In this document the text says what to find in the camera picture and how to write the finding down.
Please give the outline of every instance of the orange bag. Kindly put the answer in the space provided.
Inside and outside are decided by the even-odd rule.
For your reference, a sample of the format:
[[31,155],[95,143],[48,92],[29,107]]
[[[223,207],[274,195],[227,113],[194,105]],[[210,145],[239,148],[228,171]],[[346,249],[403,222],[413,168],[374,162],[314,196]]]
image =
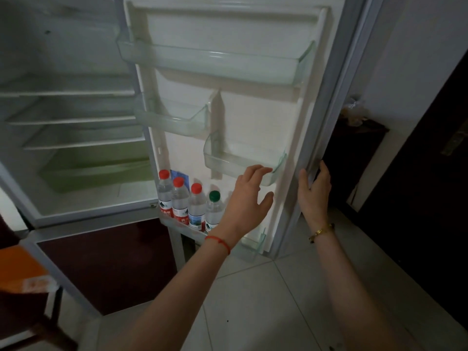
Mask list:
[[0,250],[0,290],[50,293],[58,289],[49,273],[20,245]]

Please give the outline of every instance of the person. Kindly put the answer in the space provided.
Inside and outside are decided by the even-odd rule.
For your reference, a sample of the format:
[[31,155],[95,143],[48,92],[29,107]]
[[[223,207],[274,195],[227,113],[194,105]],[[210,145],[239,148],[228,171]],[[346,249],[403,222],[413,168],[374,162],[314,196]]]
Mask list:
[[[258,226],[271,208],[273,192],[267,193],[257,204],[262,177],[271,171],[270,167],[254,165],[237,178],[223,218],[210,232],[217,238],[205,240],[129,332],[114,342],[109,350],[172,351],[183,346],[228,255],[228,248],[233,248],[242,236]],[[330,173],[323,161],[320,174],[310,189],[306,171],[300,171],[299,205],[311,232],[322,230],[314,242],[346,348],[348,351],[398,350],[391,327],[360,282],[329,226],[330,189]]]

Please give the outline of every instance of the blue sticker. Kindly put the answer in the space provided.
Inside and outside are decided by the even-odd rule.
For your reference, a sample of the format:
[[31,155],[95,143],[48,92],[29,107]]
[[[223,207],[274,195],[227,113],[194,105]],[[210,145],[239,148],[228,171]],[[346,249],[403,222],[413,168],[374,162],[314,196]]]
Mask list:
[[179,171],[171,170],[171,179],[174,180],[176,177],[183,177],[184,178],[184,185],[187,187],[187,189],[190,192],[190,182],[189,182],[189,176],[185,175]]

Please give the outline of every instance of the green bottle cap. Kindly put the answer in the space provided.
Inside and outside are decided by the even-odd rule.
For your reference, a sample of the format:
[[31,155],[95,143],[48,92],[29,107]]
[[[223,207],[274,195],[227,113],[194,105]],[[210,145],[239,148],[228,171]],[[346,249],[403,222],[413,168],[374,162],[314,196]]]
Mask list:
[[221,194],[219,191],[211,191],[210,192],[210,201],[217,202],[221,198]]

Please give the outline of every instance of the bottle with green cap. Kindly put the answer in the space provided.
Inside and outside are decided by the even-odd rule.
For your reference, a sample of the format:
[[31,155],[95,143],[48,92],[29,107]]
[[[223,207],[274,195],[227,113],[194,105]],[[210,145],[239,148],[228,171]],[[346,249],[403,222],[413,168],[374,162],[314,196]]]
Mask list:
[[221,202],[219,191],[211,191],[206,204],[206,232],[209,233],[216,227],[224,214],[224,205]]

